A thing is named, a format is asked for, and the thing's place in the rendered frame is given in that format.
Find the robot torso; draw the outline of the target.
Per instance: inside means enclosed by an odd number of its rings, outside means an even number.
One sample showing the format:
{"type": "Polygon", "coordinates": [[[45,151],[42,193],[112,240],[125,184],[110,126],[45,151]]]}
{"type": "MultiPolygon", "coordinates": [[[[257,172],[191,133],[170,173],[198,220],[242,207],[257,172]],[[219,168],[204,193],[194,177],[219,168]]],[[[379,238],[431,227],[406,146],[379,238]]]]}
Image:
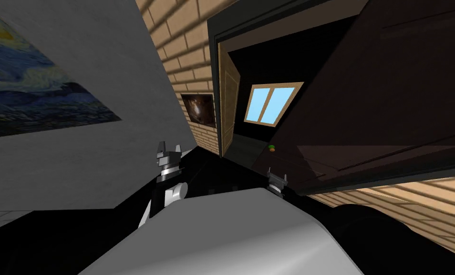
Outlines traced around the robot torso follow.
{"type": "Polygon", "coordinates": [[[321,222],[263,188],[169,204],[79,275],[363,275],[321,222]]]}

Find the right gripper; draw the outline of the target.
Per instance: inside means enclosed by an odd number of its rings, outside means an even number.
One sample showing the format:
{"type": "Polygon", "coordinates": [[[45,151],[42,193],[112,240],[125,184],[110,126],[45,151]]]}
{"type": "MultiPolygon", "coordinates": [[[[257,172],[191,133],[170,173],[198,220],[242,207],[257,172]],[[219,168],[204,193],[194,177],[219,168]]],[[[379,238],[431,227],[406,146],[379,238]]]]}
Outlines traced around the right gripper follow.
{"type": "Polygon", "coordinates": [[[268,168],[267,176],[269,178],[269,185],[273,186],[287,186],[288,181],[287,181],[287,175],[284,174],[283,177],[278,177],[275,174],[272,174],[271,172],[271,167],[268,168]]]}

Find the light wooden door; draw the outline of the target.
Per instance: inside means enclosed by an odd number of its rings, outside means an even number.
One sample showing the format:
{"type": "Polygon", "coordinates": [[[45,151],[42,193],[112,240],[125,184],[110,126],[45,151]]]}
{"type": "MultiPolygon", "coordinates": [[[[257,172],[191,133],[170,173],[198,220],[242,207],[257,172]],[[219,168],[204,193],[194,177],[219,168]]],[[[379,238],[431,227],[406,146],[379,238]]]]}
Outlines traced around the light wooden door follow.
{"type": "Polygon", "coordinates": [[[233,140],[240,74],[225,47],[219,43],[217,48],[221,114],[221,156],[225,156],[233,140]]]}

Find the dark brown door leaf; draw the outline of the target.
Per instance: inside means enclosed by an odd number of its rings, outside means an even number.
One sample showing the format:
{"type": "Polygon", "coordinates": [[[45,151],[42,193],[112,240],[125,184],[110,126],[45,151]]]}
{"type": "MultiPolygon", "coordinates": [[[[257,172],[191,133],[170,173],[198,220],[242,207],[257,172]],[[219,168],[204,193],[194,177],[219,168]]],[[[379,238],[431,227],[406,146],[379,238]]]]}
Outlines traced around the dark brown door leaf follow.
{"type": "Polygon", "coordinates": [[[271,144],[302,194],[455,169],[455,0],[369,0],[271,144]]]}

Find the window with wooden frame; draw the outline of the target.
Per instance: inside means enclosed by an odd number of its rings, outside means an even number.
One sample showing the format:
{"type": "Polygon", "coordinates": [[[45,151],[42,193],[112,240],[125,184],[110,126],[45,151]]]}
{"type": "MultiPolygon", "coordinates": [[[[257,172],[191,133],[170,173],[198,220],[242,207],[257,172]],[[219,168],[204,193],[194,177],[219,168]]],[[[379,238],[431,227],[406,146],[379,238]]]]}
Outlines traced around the window with wooden frame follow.
{"type": "Polygon", "coordinates": [[[303,82],[252,85],[244,122],[275,127],[303,82]]]}

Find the dark brown framed picture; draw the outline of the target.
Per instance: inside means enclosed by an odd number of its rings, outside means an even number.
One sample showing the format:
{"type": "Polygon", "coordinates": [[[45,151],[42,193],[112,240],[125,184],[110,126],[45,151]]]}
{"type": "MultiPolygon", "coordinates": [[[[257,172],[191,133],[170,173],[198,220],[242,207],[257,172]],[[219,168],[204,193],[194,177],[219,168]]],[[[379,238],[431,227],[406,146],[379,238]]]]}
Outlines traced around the dark brown framed picture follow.
{"type": "Polygon", "coordinates": [[[190,121],[216,128],[213,96],[210,94],[181,94],[190,121]]]}

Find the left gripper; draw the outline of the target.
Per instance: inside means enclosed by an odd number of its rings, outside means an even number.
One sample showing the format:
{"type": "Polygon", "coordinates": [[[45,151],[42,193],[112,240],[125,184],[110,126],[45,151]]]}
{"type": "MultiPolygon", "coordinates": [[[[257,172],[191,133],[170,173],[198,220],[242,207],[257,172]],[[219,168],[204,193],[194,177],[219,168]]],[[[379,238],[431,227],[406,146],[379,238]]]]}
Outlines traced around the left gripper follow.
{"type": "Polygon", "coordinates": [[[159,166],[165,166],[170,164],[178,164],[181,161],[182,150],[181,145],[176,145],[175,151],[166,151],[165,141],[160,141],[157,149],[157,163],[159,166]]]}

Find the blue swirling night sky painting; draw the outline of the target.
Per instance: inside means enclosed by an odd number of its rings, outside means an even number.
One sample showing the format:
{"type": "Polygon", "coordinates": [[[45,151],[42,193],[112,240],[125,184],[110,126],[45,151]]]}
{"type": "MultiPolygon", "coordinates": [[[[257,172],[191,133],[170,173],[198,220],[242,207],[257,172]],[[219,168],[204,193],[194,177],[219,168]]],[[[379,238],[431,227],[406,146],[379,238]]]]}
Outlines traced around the blue swirling night sky painting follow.
{"type": "Polygon", "coordinates": [[[119,120],[0,18],[0,137],[119,120]]]}

